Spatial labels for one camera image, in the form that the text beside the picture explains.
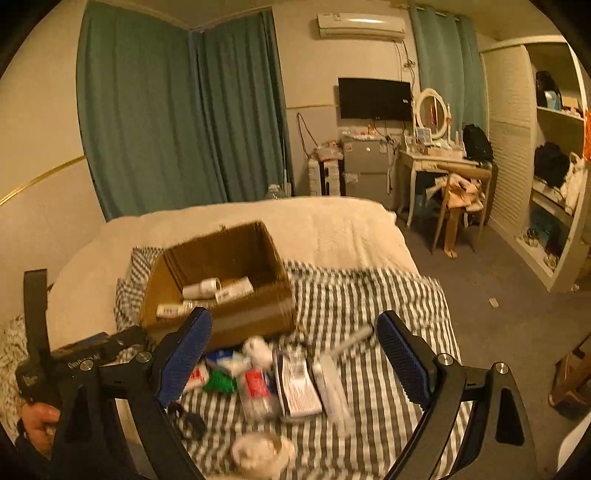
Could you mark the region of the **person's left hand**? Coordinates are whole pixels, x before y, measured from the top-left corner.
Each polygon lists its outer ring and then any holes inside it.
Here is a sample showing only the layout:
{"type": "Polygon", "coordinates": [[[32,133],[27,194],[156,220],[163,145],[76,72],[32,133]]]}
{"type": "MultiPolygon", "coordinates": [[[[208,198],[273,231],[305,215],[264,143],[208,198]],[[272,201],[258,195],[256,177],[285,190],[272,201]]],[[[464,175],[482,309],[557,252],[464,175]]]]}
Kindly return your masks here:
{"type": "Polygon", "coordinates": [[[60,411],[45,403],[25,403],[21,408],[26,436],[33,447],[47,459],[51,458],[55,427],[59,419],[60,411]]]}

